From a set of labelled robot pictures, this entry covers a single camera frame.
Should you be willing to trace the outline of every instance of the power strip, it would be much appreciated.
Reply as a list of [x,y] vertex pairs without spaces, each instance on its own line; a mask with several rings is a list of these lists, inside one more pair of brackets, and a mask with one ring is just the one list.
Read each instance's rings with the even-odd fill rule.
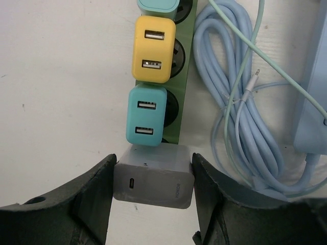
[[170,122],[163,130],[163,142],[179,142],[197,3],[198,0],[180,0],[175,17],[176,39],[171,78],[163,84],[152,83],[163,86],[168,92],[166,119],[169,118]]
[[[327,0],[321,0],[302,87],[327,110]],[[327,121],[302,95],[298,99],[293,127],[297,151],[327,155]]]

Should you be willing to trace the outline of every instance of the teal usb charger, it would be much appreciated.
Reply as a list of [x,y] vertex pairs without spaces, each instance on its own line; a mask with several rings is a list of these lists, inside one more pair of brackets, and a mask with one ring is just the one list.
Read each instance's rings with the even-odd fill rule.
[[139,84],[128,98],[126,139],[131,144],[158,146],[164,131],[167,91],[162,86]]
[[143,15],[174,20],[179,0],[137,0],[137,5]]

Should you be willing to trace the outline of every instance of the cable connector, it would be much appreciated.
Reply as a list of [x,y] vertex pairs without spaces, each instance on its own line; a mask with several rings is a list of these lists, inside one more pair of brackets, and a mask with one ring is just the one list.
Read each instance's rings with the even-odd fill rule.
[[258,69],[256,71],[256,73],[251,77],[250,81],[248,82],[248,84],[246,85],[246,88],[245,88],[245,92],[242,96],[242,101],[246,102],[247,98],[249,97],[249,95],[252,93],[253,91],[253,88],[256,84],[256,82],[258,81],[259,79],[259,73],[260,73],[260,70]]

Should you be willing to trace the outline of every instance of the usb charger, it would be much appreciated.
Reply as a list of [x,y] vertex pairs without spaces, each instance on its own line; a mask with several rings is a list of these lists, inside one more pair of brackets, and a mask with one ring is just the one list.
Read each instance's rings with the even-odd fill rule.
[[137,5],[144,15],[174,20],[179,0],[137,0]]
[[171,19],[141,16],[135,24],[132,74],[143,82],[169,80],[176,25]]
[[139,84],[128,98],[126,139],[131,144],[158,146],[164,131],[167,91],[162,86]]
[[114,167],[116,200],[185,209],[191,204],[194,175],[186,146],[132,145]]

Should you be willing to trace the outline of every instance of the light blue cable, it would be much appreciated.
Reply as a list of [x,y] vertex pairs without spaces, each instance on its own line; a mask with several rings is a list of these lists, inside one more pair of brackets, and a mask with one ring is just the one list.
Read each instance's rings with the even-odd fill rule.
[[[215,0],[215,3],[247,39],[254,37],[253,41],[255,41],[256,33],[252,36],[252,24],[242,6],[234,0]],[[258,16],[263,14],[263,5],[264,0],[261,0]],[[243,57],[247,58],[245,55],[248,46],[237,35],[235,35],[235,45],[233,46],[232,38],[224,22],[218,19],[217,12],[211,5],[207,5],[198,15],[195,28],[193,45],[195,61],[205,85],[220,108],[227,107],[234,82],[238,75],[242,75],[240,83],[235,85],[234,101],[236,102],[230,109],[230,120],[228,122],[231,148],[235,161],[238,162],[241,168],[241,171],[237,169],[237,173],[240,175],[245,173],[246,176],[250,177],[250,179],[243,178],[252,188],[255,188],[253,180],[256,179],[256,181],[261,181],[263,185],[270,189],[284,194],[291,193],[290,197],[301,195],[304,193],[302,191],[318,188],[318,186],[315,186],[306,189],[319,159],[315,157],[307,158],[306,170],[295,185],[286,186],[277,180],[282,175],[285,165],[277,142],[260,117],[253,97],[250,96],[243,103],[237,102],[242,97],[244,89],[251,78],[252,54],[249,56],[244,71],[242,71],[241,65]],[[217,32],[223,41],[227,54],[228,75],[225,74],[214,55],[209,39],[209,30]],[[286,84],[285,82],[279,82],[260,85],[255,87],[254,90]],[[225,111],[217,118],[213,127],[211,147],[218,167],[222,172],[229,175],[222,166],[216,149],[218,128],[224,114]]]

